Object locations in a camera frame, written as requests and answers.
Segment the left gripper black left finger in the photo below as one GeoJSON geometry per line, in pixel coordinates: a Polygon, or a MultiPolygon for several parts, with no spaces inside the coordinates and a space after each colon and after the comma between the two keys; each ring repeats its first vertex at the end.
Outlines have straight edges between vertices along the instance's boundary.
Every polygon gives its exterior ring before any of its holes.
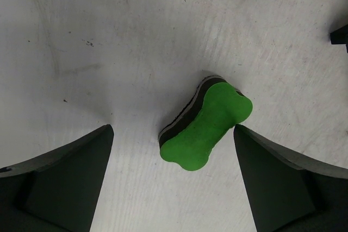
{"type": "Polygon", "coordinates": [[[114,131],[1,168],[1,231],[90,231],[114,131]]]}

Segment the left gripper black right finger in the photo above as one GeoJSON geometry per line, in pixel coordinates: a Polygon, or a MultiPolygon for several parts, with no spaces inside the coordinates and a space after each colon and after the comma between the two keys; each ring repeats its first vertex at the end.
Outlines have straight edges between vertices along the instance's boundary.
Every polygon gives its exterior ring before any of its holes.
{"type": "Polygon", "coordinates": [[[347,169],[239,124],[234,143],[257,231],[347,231],[347,169]]]}

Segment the green whiteboard eraser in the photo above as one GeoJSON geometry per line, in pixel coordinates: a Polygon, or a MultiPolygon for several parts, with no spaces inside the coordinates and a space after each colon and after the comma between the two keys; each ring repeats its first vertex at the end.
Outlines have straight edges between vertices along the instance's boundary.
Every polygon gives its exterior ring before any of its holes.
{"type": "Polygon", "coordinates": [[[215,145],[252,110],[252,101],[223,77],[205,77],[189,103],[159,133],[161,158],[186,171],[201,169],[215,145]]]}

